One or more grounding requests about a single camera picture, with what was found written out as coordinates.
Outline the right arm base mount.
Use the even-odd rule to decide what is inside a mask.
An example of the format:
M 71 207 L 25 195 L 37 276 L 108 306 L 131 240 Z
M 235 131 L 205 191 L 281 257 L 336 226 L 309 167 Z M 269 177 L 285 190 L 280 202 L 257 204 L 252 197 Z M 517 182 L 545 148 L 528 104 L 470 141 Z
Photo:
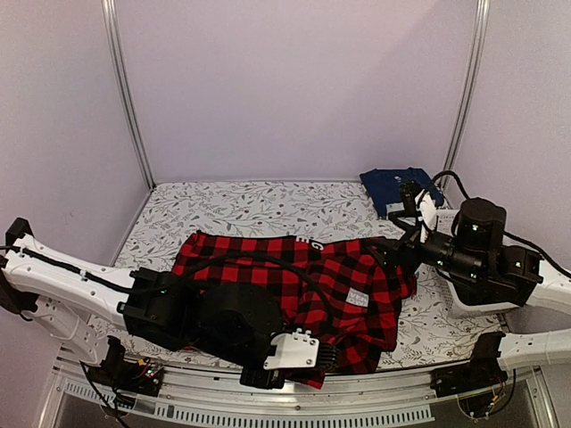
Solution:
M 467 362 L 456 366 L 437 368 L 430 373 L 430 388 L 437 398 L 458 396 L 463 393 L 491 388 L 482 398 L 467 398 L 459 403 L 460 410 L 471 419 L 492 415 L 505 397 L 508 373 L 498 363 L 504 332 L 482 334 L 476 341 Z

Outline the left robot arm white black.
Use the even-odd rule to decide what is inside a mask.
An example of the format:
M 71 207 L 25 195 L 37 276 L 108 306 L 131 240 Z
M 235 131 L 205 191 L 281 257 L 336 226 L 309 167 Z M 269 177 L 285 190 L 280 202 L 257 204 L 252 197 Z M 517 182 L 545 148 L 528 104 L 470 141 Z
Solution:
M 285 371 L 267 359 L 284 330 L 277 301 L 249 284 L 203 285 L 170 272 L 96 265 L 40 243 L 16 218 L 5 233 L 1 305 L 42 325 L 89 366 L 90 380 L 157 395 L 159 382 L 125 359 L 114 336 L 82 320 L 85 311 L 132 336 L 171 351 L 196 347 L 242 368 L 240 382 L 280 389 Z

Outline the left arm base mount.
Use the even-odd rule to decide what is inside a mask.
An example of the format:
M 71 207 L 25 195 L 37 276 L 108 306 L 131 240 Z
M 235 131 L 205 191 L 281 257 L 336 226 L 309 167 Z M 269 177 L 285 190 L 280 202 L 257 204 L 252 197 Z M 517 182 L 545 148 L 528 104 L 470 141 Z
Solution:
M 89 366 L 87 379 L 119 391 L 158 397 L 164 377 L 163 365 L 149 358 L 125 359 L 126 349 L 120 340 L 107 337 L 108 350 L 99 366 Z

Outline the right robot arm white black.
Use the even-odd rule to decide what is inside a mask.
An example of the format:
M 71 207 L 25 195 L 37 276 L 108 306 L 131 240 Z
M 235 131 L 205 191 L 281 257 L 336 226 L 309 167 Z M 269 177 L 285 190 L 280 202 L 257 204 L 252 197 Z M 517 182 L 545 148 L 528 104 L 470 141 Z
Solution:
M 451 285 L 475 296 L 478 307 L 507 304 L 570 312 L 570 272 L 537 245 L 507 236 L 507 211 L 479 197 L 460 204 L 451 233 L 435 230 L 438 210 L 419 196 L 414 210 L 389 213 L 404 234 L 385 251 L 388 265 L 416 268 L 426 264 L 448 276 Z M 570 331 L 481 335 L 461 370 L 461 381 L 479 389 L 502 372 L 555 366 L 570 361 Z

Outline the red black plaid shirt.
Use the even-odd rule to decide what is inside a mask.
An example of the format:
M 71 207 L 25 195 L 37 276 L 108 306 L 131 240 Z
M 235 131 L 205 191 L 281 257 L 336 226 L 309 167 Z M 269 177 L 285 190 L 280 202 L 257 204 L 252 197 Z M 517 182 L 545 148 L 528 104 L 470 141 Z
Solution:
M 403 300 L 417 290 L 404 267 L 383 267 L 379 237 L 319 243 L 300 236 L 243 238 L 198 231 L 173 273 L 202 285 L 252 284 L 277 301 L 287 329 L 300 327 L 340 352 L 342 375 L 374 373 L 396 348 Z

